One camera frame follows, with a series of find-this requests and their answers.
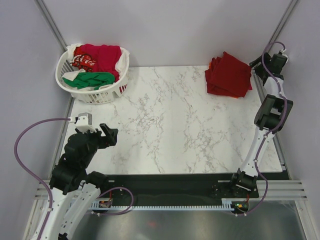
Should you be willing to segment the dark red t shirt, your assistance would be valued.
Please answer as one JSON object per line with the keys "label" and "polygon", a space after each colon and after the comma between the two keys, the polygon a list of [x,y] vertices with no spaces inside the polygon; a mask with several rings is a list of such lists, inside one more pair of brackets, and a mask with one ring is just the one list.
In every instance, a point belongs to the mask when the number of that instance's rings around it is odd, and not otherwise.
{"label": "dark red t shirt", "polygon": [[244,98],[248,91],[252,90],[251,72],[252,68],[235,58],[234,56],[223,52],[221,61],[215,71],[215,84],[238,98]]}

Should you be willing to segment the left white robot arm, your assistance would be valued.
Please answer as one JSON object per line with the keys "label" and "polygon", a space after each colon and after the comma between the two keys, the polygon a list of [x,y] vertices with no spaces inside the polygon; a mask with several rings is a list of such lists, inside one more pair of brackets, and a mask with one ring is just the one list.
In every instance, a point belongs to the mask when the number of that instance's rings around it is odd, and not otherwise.
{"label": "left white robot arm", "polygon": [[117,144],[118,129],[101,123],[77,126],[54,167],[48,184],[46,212],[33,235],[34,240],[70,240],[91,203],[110,191],[108,177],[86,169],[98,150]]}

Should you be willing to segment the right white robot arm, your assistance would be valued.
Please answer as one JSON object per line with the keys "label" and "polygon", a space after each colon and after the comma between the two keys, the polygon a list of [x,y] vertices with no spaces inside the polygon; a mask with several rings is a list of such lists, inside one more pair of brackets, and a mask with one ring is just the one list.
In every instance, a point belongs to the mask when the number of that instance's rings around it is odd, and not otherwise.
{"label": "right white robot arm", "polygon": [[287,99],[284,93],[284,77],[281,74],[287,61],[287,55],[279,51],[272,56],[264,53],[249,64],[260,78],[266,95],[254,118],[256,129],[249,152],[229,184],[229,191],[235,197],[244,198],[257,189],[263,155],[270,141],[284,127],[293,107],[293,101]]}

